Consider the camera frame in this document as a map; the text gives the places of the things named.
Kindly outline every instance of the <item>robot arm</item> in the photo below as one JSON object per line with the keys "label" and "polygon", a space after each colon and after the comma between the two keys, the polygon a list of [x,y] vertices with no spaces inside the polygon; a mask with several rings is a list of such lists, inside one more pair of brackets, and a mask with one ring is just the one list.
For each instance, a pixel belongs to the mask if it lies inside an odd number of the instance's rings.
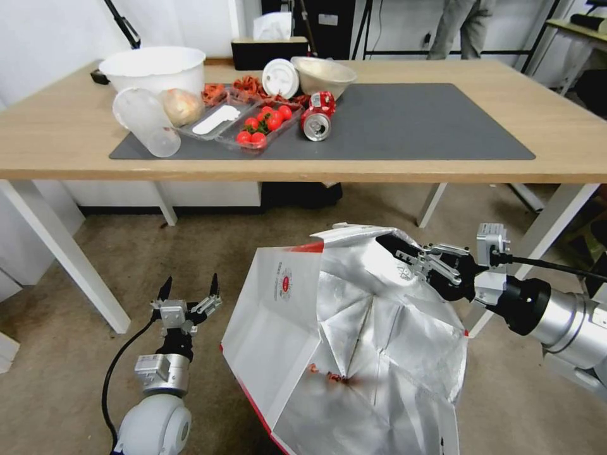
{"label": "robot arm", "polygon": [[607,303],[562,293],[540,279],[509,276],[513,258],[502,224],[481,224],[478,263],[467,248],[420,249],[392,236],[377,240],[446,301],[466,298],[483,305],[503,317],[511,331],[537,339],[545,364],[607,401]]}
{"label": "robot arm", "polygon": [[[145,398],[126,414],[113,441],[112,455],[176,455],[183,450],[190,435],[192,417],[183,397],[188,392],[193,360],[192,336],[197,333],[198,324],[221,305],[221,297],[217,275],[213,277],[209,296],[200,303],[169,300],[170,289],[169,278],[157,300],[152,302],[152,319],[146,328],[153,321],[161,320],[164,342],[155,354],[137,359],[135,374],[142,382]],[[103,400],[106,398],[104,385]],[[111,422],[108,426],[114,436]]]}

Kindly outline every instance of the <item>gray pants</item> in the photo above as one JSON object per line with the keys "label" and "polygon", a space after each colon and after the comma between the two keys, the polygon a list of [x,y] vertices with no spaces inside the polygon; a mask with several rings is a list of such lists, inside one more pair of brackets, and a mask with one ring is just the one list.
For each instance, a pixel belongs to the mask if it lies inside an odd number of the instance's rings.
{"label": "gray pants", "polygon": [[460,32],[462,41],[462,59],[481,58],[495,2],[496,0],[445,0],[428,60],[446,59],[457,32]]}

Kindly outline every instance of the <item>cherry tomato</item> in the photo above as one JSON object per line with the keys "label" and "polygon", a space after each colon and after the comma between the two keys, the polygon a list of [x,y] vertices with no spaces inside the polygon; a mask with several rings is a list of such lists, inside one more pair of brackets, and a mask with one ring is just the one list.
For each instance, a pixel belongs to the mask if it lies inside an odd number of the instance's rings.
{"label": "cherry tomato", "polygon": [[260,112],[257,114],[257,121],[263,122],[270,115],[272,115],[270,112]]}
{"label": "cherry tomato", "polygon": [[250,126],[254,130],[256,130],[257,128],[259,128],[259,122],[255,117],[249,117],[245,120],[245,126]]}
{"label": "cherry tomato", "polygon": [[288,106],[279,107],[278,112],[283,115],[283,120],[289,120],[291,117],[293,117],[293,112]]}
{"label": "cherry tomato", "polygon": [[285,118],[283,117],[283,115],[279,111],[272,112],[272,117],[279,119],[280,123],[282,123],[283,120],[285,120]]}
{"label": "cherry tomato", "polygon": [[255,144],[260,149],[265,147],[267,143],[266,135],[260,133],[259,131],[257,133],[253,133],[253,135],[251,136],[251,143]]}
{"label": "cherry tomato", "polygon": [[283,124],[282,120],[280,120],[280,117],[274,116],[272,115],[268,120],[267,120],[267,128],[270,131],[276,131],[278,128],[280,128],[280,126]]}
{"label": "cherry tomato", "polygon": [[241,131],[236,135],[236,142],[238,143],[247,143],[251,142],[251,133],[248,131]]}

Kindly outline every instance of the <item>gray desk mat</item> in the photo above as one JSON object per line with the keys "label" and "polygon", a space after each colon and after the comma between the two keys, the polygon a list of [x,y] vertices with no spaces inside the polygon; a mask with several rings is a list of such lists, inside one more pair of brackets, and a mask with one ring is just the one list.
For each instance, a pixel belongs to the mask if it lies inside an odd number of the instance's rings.
{"label": "gray desk mat", "polygon": [[[130,133],[112,159],[159,159]],[[258,156],[181,136],[174,160],[529,160],[535,155],[456,86],[354,84],[338,101],[331,134],[311,142],[293,125]]]}

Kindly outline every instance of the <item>clear plastic cup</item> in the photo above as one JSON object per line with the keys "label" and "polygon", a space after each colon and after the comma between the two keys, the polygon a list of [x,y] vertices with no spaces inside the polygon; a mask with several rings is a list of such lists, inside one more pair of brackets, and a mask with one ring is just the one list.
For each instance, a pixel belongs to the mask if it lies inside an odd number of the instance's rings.
{"label": "clear plastic cup", "polygon": [[112,106],[118,123],[130,130],[158,158],[175,155],[181,138],[156,96],[144,88],[126,88]]}

